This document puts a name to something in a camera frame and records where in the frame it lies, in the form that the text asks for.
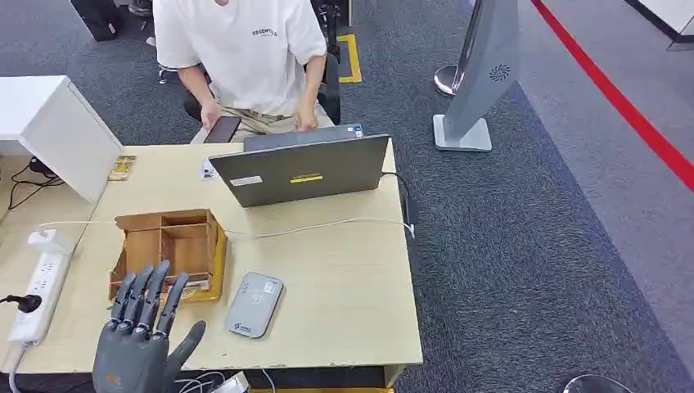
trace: cardboard compartment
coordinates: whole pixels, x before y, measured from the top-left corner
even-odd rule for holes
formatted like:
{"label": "cardboard compartment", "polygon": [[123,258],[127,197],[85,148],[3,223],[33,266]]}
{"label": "cardboard compartment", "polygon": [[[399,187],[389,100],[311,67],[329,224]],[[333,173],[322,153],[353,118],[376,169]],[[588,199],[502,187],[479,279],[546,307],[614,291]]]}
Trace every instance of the cardboard compartment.
{"label": "cardboard compartment", "polygon": [[[171,263],[163,292],[168,291],[176,275],[182,272],[190,277],[187,287],[195,291],[210,291],[212,287],[221,291],[221,282],[218,285],[212,282],[223,279],[227,238],[209,210],[125,215],[116,217],[115,221],[125,231],[125,242],[110,275],[110,298],[115,296],[128,272],[139,272],[148,264],[157,266],[162,260]],[[204,293],[193,297],[212,300]],[[218,299],[219,293],[211,297]]]}

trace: gray robotic hand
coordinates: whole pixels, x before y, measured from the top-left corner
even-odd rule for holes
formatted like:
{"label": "gray robotic hand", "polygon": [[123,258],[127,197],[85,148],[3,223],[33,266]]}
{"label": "gray robotic hand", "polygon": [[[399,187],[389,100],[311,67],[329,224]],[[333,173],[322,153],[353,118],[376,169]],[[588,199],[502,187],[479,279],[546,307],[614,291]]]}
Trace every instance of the gray robotic hand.
{"label": "gray robotic hand", "polygon": [[169,270],[163,260],[137,276],[128,274],[113,302],[110,320],[99,336],[92,379],[97,393],[164,393],[174,388],[174,379],[205,333],[198,321],[176,350],[169,355],[169,333],[176,307],[188,276],[176,277],[156,327],[161,286]]}

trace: laptop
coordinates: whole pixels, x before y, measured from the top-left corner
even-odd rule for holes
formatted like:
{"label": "laptop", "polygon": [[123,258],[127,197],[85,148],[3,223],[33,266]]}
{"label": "laptop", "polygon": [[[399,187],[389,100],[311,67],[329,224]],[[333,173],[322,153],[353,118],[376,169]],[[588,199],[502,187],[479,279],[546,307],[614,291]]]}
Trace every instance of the laptop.
{"label": "laptop", "polygon": [[339,141],[363,136],[361,124],[343,124],[302,133],[274,133],[247,137],[243,140],[243,151],[267,150],[275,147]]}
{"label": "laptop", "polygon": [[270,205],[377,188],[389,140],[383,134],[279,146],[211,156],[210,164],[241,206]]}

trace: robot finger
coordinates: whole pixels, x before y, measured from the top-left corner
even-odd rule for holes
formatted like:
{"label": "robot finger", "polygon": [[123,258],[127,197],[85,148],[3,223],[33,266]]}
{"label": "robot finger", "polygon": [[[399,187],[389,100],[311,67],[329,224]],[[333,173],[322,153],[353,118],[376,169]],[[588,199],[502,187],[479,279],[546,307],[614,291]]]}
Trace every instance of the robot finger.
{"label": "robot finger", "polygon": [[156,324],[155,334],[163,337],[169,336],[171,327],[174,325],[174,319],[176,318],[176,308],[178,307],[178,302],[181,300],[181,295],[183,294],[183,289],[187,282],[188,275],[185,273],[181,273],[176,277],[176,282],[171,289],[169,289],[166,303],[164,303],[164,308],[161,310],[161,316],[159,317],[159,322]]}
{"label": "robot finger", "polygon": [[142,304],[145,298],[145,288],[152,272],[154,272],[154,267],[149,264],[137,275],[135,283],[133,284],[133,289],[130,291],[128,304],[125,306],[123,322],[129,323],[131,327],[137,325],[137,321],[140,318]]}
{"label": "robot finger", "polygon": [[159,310],[161,286],[164,283],[170,265],[171,263],[168,260],[159,262],[154,274],[152,274],[150,278],[149,285],[147,285],[147,294],[144,300],[144,306],[142,307],[142,314],[137,324],[137,327],[144,328],[145,332],[151,332],[151,329],[154,327],[156,313]]}
{"label": "robot finger", "polygon": [[113,307],[110,309],[110,320],[106,322],[106,326],[115,329],[116,325],[123,321],[123,313],[125,306],[128,304],[130,291],[135,283],[135,277],[135,273],[128,273],[120,284],[120,288],[115,293]]}

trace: red line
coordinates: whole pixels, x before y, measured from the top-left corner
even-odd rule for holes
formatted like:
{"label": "red line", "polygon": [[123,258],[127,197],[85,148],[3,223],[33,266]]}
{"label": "red line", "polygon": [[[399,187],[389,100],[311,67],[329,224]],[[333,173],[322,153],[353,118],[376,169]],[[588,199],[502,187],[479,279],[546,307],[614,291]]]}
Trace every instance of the red line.
{"label": "red line", "polygon": [[542,0],[531,0],[538,9],[554,34],[561,40],[571,56],[576,59],[581,68],[590,79],[593,80],[597,88],[600,89],[605,98],[612,103],[612,106],[624,117],[638,136],[655,152],[663,162],[689,187],[694,191],[694,165],[677,148],[668,142],[658,130],[636,109],[627,97],[607,78],[607,76],[595,65],[593,60],[584,52],[579,44],[571,37],[564,26],[559,23],[556,17],[544,5]]}

